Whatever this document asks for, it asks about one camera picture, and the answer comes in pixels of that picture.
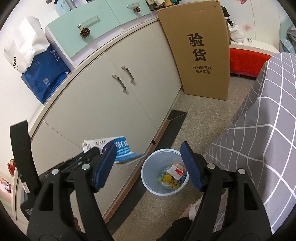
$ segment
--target paper bag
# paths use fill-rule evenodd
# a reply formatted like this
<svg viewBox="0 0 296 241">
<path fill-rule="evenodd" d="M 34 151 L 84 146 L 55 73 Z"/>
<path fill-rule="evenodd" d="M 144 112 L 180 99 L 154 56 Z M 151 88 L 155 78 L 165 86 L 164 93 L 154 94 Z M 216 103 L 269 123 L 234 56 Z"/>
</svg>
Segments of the paper bag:
<svg viewBox="0 0 296 241">
<path fill-rule="evenodd" d="M 4 48 L 4 56 L 20 73 L 31 66 L 34 56 L 47 50 L 49 42 L 40 22 L 33 16 L 26 17 L 14 31 L 13 39 Z"/>
</svg>

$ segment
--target wastebasket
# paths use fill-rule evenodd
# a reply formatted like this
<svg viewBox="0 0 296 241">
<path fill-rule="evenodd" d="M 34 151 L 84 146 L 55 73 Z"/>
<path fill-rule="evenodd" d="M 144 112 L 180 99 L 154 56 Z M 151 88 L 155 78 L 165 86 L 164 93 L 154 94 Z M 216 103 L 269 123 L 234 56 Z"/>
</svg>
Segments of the wastebasket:
<svg viewBox="0 0 296 241">
<path fill-rule="evenodd" d="M 189 180 L 188 173 L 184 183 L 176 190 L 167 190 L 161 182 L 157 181 L 164 169 L 172 164 L 184 166 L 181 154 L 177 150 L 161 149 L 147 157 L 142 166 L 141 178 L 148 191 L 158 196 L 169 196 L 181 191 L 185 187 Z"/>
</svg>

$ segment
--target blue gripper pad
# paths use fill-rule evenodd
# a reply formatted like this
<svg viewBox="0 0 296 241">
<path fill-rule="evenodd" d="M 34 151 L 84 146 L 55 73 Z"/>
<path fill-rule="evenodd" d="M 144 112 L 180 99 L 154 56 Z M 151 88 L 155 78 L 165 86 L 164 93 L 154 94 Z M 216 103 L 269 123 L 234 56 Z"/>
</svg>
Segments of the blue gripper pad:
<svg viewBox="0 0 296 241">
<path fill-rule="evenodd" d="M 102 161 L 102 164 L 96 172 L 96 179 L 94 182 L 94 187 L 97 191 L 105 186 L 111 168 L 114 164 L 114 161 L 117 156 L 116 144 L 112 144 L 109 151 L 106 153 L 105 158 Z"/>
<path fill-rule="evenodd" d="M 194 159 L 194 152 L 192 151 L 191 147 L 187 142 L 183 142 L 181 144 L 181 157 L 187 169 L 187 172 L 193 182 L 193 185 L 200 191 L 203 190 L 203 183 L 202 183 L 202 174 L 200 169 L 198 168 L 195 159 Z"/>
</svg>

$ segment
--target white wall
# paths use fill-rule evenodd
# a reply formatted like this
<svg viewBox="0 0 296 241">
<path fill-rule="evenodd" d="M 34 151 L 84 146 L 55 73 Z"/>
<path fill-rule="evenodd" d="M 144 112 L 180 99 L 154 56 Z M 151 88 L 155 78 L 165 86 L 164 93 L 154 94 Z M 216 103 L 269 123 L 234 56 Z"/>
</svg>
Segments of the white wall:
<svg viewBox="0 0 296 241">
<path fill-rule="evenodd" d="M 227 8 L 230 20 L 237 23 L 245 38 L 274 45 L 279 49 L 279 27 L 288 17 L 277 0 L 220 0 Z"/>
<path fill-rule="evenodd" d="M 22 81 L 21 74 L 3 55 L 12 29 L 26 16 L 38 18 L 43 29 L 58 17 L 53 2 L 46 4 L 46 0 L 20 0 L 0 31 L 0 170 L 7 175 L 10 175 L 7 163 L 13 159 L 9 127 L 26 119 L 30 121 L 42 105 Z"/>
</svg>

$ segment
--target pine cone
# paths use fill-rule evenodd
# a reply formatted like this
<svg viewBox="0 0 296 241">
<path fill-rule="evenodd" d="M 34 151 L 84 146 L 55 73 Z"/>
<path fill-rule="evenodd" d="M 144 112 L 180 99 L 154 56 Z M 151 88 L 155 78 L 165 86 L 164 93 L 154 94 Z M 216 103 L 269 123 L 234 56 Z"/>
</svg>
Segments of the pine cone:
<svg viewBox="0 0 296 241">
<path fill-rule="evenodd" d="M 89 36 L 91 33 L 91 31 L 89 30 L 89 28 L 83 28 L 80 32 L 80 36 L 83 38 L 86 38 L 87 36 Z"/>
<path fill-rule="evenodd" d="M 138 6 L 137 6 L 137 7 L 134 6 L 134 7 L 133 7 L 133 11 L 134 11 L 134 12 L 141 12 L 141 9 L 140 9 L 140 7 L 138 7 Z"/>
</svg>

